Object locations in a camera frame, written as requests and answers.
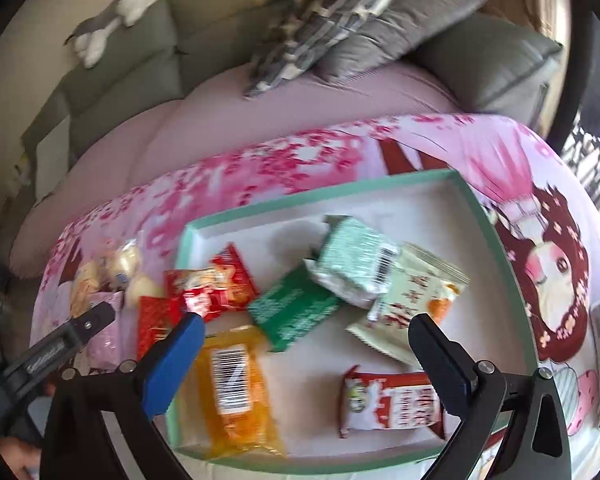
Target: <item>wall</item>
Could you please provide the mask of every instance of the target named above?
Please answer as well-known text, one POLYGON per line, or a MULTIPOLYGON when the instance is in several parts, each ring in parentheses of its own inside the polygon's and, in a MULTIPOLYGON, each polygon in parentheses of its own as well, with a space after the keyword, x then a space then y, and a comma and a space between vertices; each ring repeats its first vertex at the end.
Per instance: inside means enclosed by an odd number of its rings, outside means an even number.
POLYGON ((0 213, 20 135, 76 63, 62 46, 77 23, 111 0, 27 0, 0 37, 0 213))

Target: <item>human hand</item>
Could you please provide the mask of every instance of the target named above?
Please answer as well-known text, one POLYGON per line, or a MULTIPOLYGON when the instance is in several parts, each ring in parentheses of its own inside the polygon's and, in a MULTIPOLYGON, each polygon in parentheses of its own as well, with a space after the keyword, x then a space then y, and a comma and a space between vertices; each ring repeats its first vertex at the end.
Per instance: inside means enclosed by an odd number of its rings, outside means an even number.
POLYGON ((18 480, 31 480, 27 469, 40 469, 40 450, 14 438, 0 438, 0 455, 18 480))

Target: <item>pink tablecloth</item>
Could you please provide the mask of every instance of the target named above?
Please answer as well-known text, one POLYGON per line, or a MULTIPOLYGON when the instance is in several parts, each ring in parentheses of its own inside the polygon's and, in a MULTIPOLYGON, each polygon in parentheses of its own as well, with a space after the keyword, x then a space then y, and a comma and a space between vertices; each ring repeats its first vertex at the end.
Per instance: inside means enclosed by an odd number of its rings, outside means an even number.
POLYGON ((499 116, 384 117, 264 142, 165 174, 69 224, 46 266, 31 342, 68 319, 67 288, 106 240, 137 237, 161 280, 195 218, 284 194, 452 167, 496 227, 516 275, 539 361, 560 377, 573 460, 596 437, 599 398, 589 305, 600 301, 600 215, 576 177, 528 128, 499 116))

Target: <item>white barcode label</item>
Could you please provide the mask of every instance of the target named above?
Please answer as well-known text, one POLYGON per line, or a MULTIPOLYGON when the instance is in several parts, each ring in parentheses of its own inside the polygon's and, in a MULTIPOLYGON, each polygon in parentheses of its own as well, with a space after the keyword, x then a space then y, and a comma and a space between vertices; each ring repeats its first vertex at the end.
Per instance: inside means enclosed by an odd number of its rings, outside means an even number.
POLYGON ((387 277, 389 276, 389 271, 391 270, 391 264, 394 258, 394 251, 386 246, 380 247, 380 254, 378 256, 378 271, 376 272, 374 282, 384 283, 386 281, 387 277))
POLYGON ((245 345, 212 350, 211 375, 220 415, 245 413, 251 409, 249 355, 245 345))
POLYGON ((392 430, 412 430, 440 420, 440 400, 430 384, 402 386, 391 390, 392 430))

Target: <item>metal bolt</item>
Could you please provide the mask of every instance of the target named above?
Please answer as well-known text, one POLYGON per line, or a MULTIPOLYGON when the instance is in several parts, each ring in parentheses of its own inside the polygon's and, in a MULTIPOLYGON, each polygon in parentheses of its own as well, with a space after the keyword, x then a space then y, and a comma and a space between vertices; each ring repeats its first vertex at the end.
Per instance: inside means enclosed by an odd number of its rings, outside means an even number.
POLYGON ((538 368, 538 375, 543 379, 546 379, 547 381, 554 376, 552 371, 549 370, 549 368, 545 368, 544 366, 538 368))
POLYGON ((77 370, 75 368, 67 368, 66 370, 64 370, 62 372, 62 375, 60 375, 65 381, 70 381, 71 379, 73 379, 77 374, 77 370))
POLYGON ((136 362, 133 359, 127 359, 126 361, 122 361, 118 370, 120 370, 123 374, 129 374, 136 369, 136 362))
POLYGON ((485 374, 493 374, 496 367, 491 361, 480 361, 478 363, 478 369, 485 374))

